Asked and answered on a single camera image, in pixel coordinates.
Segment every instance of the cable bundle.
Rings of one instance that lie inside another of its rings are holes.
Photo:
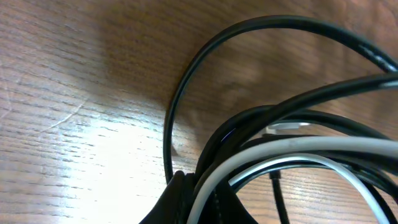
[[[280,220],[288,223],[288,212],[279,184],[280,170],[316,167],[332,169],[350,182],[367,201],[380,223],[397,223],[375,187],[391,195],[398,203],[397,185],[385,174],[398,174],[398,142],[348,118],[306,108],[345,96],[396,88],[398,64],[367,40],[342,28],[306,17],[265,16],[240,22],[213,37],[196,54],[182,77],[166,115],[164,166],[167,182],[173,179],[170,149],[175,111],[194,71],[212,50],[229,38],[266,28],[299,29],[329,37],[355,50],[385,74],[323,86],[278,105],[251,108],[227,120],[207,142],[195,173],[187,174],[186,181],[181,183],[184,187],[180,194],[183,196],[176,198],[180,203],[175,209],[178,215],[173,216],[173,220],[189,224],[255,223],[235,193],[252,179],[270,173]],[[272,124],[298,122],[326,126],[350,137],[266,134],[248,141]],[[232,218],[222,220],[221,214],[226,209],[234,210],[239,216],[234,217],[230,213]]]

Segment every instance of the black wire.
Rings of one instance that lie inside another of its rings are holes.
[[[381,90],[390,88],[388,83],[398,80],[398,72],[388,73],[383,75],[372,75],[368,77],[355,78],[343,82],[334,83],[323,86],[300,95],[294,96],[282,103],[272,107],[266,114],[259,118],[248,122],[244,128],[234,131],[229,135],[229,138],[220,147],[217,154],[217,164],[225,161],[229,154],[228,152],[237,149],[242,143],[246,142],[251,136],[258,133],[262,128],[282,119],[297,111],[324,103],[329,100],[334,100],[344,96],[351,96],[358,93],[366,93],[374,90]],[[380,158],[380,156],[373,156],[369,159]],[[395,159],[390,159],[391,164],[396,164]],[[397,170],[396,166],[392,166],[392,170]]]
[[[284,197],[282,195],[282,189],[280,187],[280,171],[273,171],[269,174],[269,178],[272,182],[272,189],[274,191],[274,198],[276,209],[278,211],[279,220],[281,223],[289,224],[289,217],[287,216],[287,210],[284,202]]]
[[[250,108],[248,110],[242,111],[237,115],[233,116],[229,120],[225,121],[209,138],[206,143],[205,148],[200,154],[197,168],[195,171],[195,179],[198,180],[204,171],[213,163],[218,149],[222,146],[225,140],[228,139],[230,134],[242,128],[244,125],[252,120],[256,119],[264,114],[272,108],[274,105],[264,105],[257,106],[255,108]],[[339,131],[341,133],[347,134],[349,136],[364,136],[371,138],[379,138],[379,139],[389,139],[387,136],[382,133],[367,127],[361,123],[355,122],[351,119],[338,116],[335,114],[324,113],[321,111],[313,111],[313,110],[303,110],[301,112],[292,114],[284,119],[278,120],[277,123],[311,123],[311,124],[319,124],[324,127],[328,127],[335,131]]]
[[[396,62],[393,61],[390,56],[379,50],[375,45],[367,40],[357,36],[354,33],[351,33],[348,30],[315,19],[302,16],[263,16],[232,25],[209,40],[199,50],[196,56],[194,56],[193,60],[185,70],[172,101],[170,102],[170,107],[165,117],[163,144],[164,168],[167,183],[173,177],[171,144],[175,112],[180,98],[183,95],[184,89],[186,88],[194,71],[197,69],[199,64],[201,64],[204,58],[224,41],[244,32],[267,28],[299,29],[323,35],[353,49],[363,57],[370,60],[372,63],[376,64],[385,72],[396,71],[398,68],[398,64],[396,64]]]

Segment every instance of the white wire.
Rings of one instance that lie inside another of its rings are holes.
[[[318,156],[314,154],[308,153],[295,153],[295,154],[288,154],[284,156],[274,157],[272,159],[268,159],[264,162],[260,162],[256,165],[253,165],[246,170],[240,172],[238,175],[234,176],[231,180],[229,180],[229,184],[233,185],[239,180],[247,177],[248,175],[254,173],[257,170],[261,170],[263,168],[279,164],[281,162],[290,162],[290,161],[311,161],[323,164],[325,166],[330,167],[334,171],[336,171],[340,176],[346,179],[352,186],[361,193],[364,197],[365,201],[368,203],[369,207],[375,214],[379,223],[389,223],[386,217],[386,214],[383,212],[382,208],[380,207],[377,200],[373,197],[373,194],[368,190],[368,188],[348,169],[344,168],[339,163],[325,158],[323,156]]]
[[[320,149],[368,152],[398,159],[398,142],[383,139],[314,136],[282,139],[259,144],[230,157],[208,176],[193,203],[187,223],[198,223],[201,211],[213,189],[222,178],[239,166],[266,156]]]

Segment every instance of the wood grain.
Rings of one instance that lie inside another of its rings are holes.
[[[138,223],[165,187],[162,131],[172,93],[196,51],[222,29],[263,15],[310,16],[398,57],[397,11],[393,0],[0,1],[0,222]],[[194,171],[213,131],[242,110],[379,72],[314,34],[239,35],[204,61],[188,87],[174,128],[174,168]],[[394,91],[316,109],[398,138]],[[282,175],[292,223],[376,222],[333,172]],[[267,177],[238,195],[259,222],[279,222]]]

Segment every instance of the wire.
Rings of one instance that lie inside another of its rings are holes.
[[[243,151],[249,147],[257,146],[260,144],[264,144],[270,141],[276,141],[280,139],[287,139],[287,138],[297,138],[297,137],[305,137],[305,136],[294,136],[294,135],[276,135],[276,136],[264,136],[263,138],[259,139],[253,139],[251,141],[246,142],[243,146],[239,148],[239,151]],[[398,186],[396,183],[388,176],[386,175],[381,169],[384,168],[383,163],[377,162],[374,163],[373,161],[367,161],[364,159],[358,158],[357,155],[351,156],[351,155],[345,155],[344,153],[346,152],[340,152],[340,151],[322,151],[322,150],[317,150],[317,151],[312,151],[312,154],[318,154],[320,156],[327,157],[329,159],[333,159],[336,162],[339,162],[343,166],[345,166],[347,169],[349,169],[351,172],[354,172],[361,180],[369,182],[372,185],[375,185],[376,187],[380,188],[381,190],[385,191],[389,195],[391,195],[394,200],[398,204]],[[242,170],[247,169],[248,167],[257,164],[261,160],[255,161],[255,162],[250,162],[247,163],[243,166],[240,166],[239,168],[233,170],[229,174],[229,178],[232,178],[236,174],[240,173]],[[265,172],[264,170],[259,170],[259,172],[256,172],[255,175],[264,175],[265,173],[268,172],[275,172],[279,171],[280,169],[289,169],[290,166],[295,165],[304,165],[305,167],[313,167],[313,166],[318,166],[316,164],[311,164],[307,162],[294,162],[294,163],[287,163],[287,164],[279,164],[278,166],[273,166],[270,167],[269,171]]]
[[[346,149],[347,151],[369,152],[375,155],[379,154],[393,157],[395,159],[398,158],[398,143],[382,139],[360,137],[302,137],[272,141],[251,147],[250,149],[246,149],[243,152],[235,154],[219,166],[217,164],[212,164],[196,184],[193,193],[193,200],[196,201],[202,188],[206,187],[213,189],[215,187],[215,185],[209,185],[210,183],[216,184],[214,183],[214,178],[225,176],[229,174],[231,170],[234,170],[247,162],[278,154],[316,151],[319,149]]]
[[[216,158],[217,164],[222,163],[229,157],[229,154],[227,153],[228,151],[238,148],[240,145],[242,145],[242,143],[247,141],[262,128],[276,122],[281,118],[293,114],[296,111],[300,111],[328,100],[358,93],[365,93],[372,90],[380,90],[388,85],[388,83],[395,83],[397,80],[398,73],[356,78],[353,80],[323,86],[285,100],[277,106],[269,109],[268,112],[260,118],[253,119],[245,126],[245,128],[231,133],[229,138],[219,149],[219,153]]]
[[[195,178],[199,179],[201,174],[211,165],[214,161],[218,149],[222,143],[227,140],[229,134],[239,128],[242,128],[250,120],[256,119],[272,108],[274,105],[257,106],[238,113],[226,122],[224,122],[215,132],[211,135],[206,143],[205,148],[200,154],[197,168],[195,171]],[[335,114],[324,113],[321,111],[303,110],[298,113],[292,114],[284,119],[278,120],[272,124],[279,123],[311,123],[319,124],[335,131],[347,134],[349,136],[362,136],[379,139],[389,139],[382,133],[367,127],[361,123],[355,122],[351,119],[338,116]]]
[[[269,174],[269,178],[272,181],[272,189],[274,191],[274,198],[275,198],[275,204],[276,204],[276,209],[278,211],[279,215],[279,220],[281,223],[286,223],[289,224],[289,217],[287,216],[287,211],[286,211],[286,206],[284,202],[284,197],[282,195],[282,189],[280,188],[280,172],[275,171],[271,172]]]
[[[388,194],[390,194],[390,192],[388,192],[389,190],[387,188],[385,188],[385,186],[383,184],[380,184],[379,180],[377,180],[377,176],[373,176],[371,174],[367,174],[367,173],[363,173],[363,172],[358,172],[356,170],[354,170],[351,166],[347,165],[347,164],[342,164],[340,163],[342,166],[344,166],[345,168],[347,168],[349,171],[351,171],[353,174],[355,174],[355,176],[357,176],[360,180],[362,180],[363,182],[367,182],[371,185],[376,186],[377,188],[387,192]],[[285,162],[283,164],[277,164],[274,166],[270,166],[267,167],[266,169],[261,169],[249,176],[246,176],[245,178],[241,179],[240,181],[236,182],[235,184],[231,185],[232,189],[234,190],[234,192],[238,192],[240,189],[242,189],[246,184],[248,184],[250,181],[254,180],[255,178],[268,174],[270,172],[273,171],[279,171],[279,170],[284,170],[284,169],[294,169],[294,168],[318,168],[318,169],[330,169],[329,167],[325,167],[323,165],[314,163],[314,162]]]
[[[188,224],[196,224],[198,222],[198,219],[200,217],[201,211],[203,209],[203,206],[205,205],[207,198],[213,191],[213,189],[217,186],[218,182],[226,176],[230,170],[237,168],[239,165],[245,162],[250,162],[254,159],[256,159],[256,156],[254,153],[259,152],[259,150],[256,150],[258,148],[252,147],[250,149],[247,149],[246,151],[243,151],[239,153],[238,155],[235,155],[222,163],[217,169],[211,173],[209,178],[206,180],[205,184],[203,187],[200,189],[198,197],[195,199],[195,202],[193,203],[191,212],[188,217]],[[260,156],[265,156],[267,154],[267,150],[261,151]],[[365,201],[369,204],[371,207],[371,210],[375,214],[377,220],[380,223],[388,223],[388,219],[384,212],[382,211],[381,207],[377,203],[376,199],[373,197],[373,195],[370,193],[370,191],[366,188],[366,186],[354,175],[352,174],[349,170],[345,169],[343,166],[341,166],[339,163],[327,159],[322,156],[318,155],[313,155],[313,154],[290,154],[290,155],[284,155],[284,156],[279,156],[275,157],[272,159],[269,159],[267,161],[264,161],[261,163],[261,168],[263,167],[268,167],[274,164],[278,164],[281,162],[288,162],[288,161],[312,161],[312,162],[318,162],[321,163],[325,166],[331,167],[333,170],[335,170],[337,173],[339,173],[340,176],[344,177],[347,181],[349,181],[364,197]],[[237,177],[234,177],[231,179],[232,182],[235,180],[239,180],[242,176],[245,176],[247,173],[250,173],[259,167],[250,167],[249,170],[245,170],[244,172],[240,173]]]
[[[380,195],[380,193],[371,185],[366,182],[362,183],[366,186],[366,188],[370,191],[373,197],[376,199],[377,203],[380,205],[381,209],[383,210],[384,214],[386,215],[390,224],[397,224],[398,221],[392,212],[390,206],[388,206],[387,202],[384,198]]]
[[[170,102],[169,110],[165,117],[163,142],[164,167],[167,183],[173,176],[171,145],[175,113],[178,103],[194,71],[212,50],[217,48],[217,46],[221,45],[226,40],[238,34],[266,28],[299,29],[323,35],[353,49],[385,72],[394,72],[397,71],[398,68],[398,64],[391,59],[390,56],[362,37],[359,37],[348,30],[334,26],[333,24],[317,21],[315,19],[302,16],[263,16],[232,25],[215,35],[199,50],[196,56],[194,56],[185,70],[172,101]]]

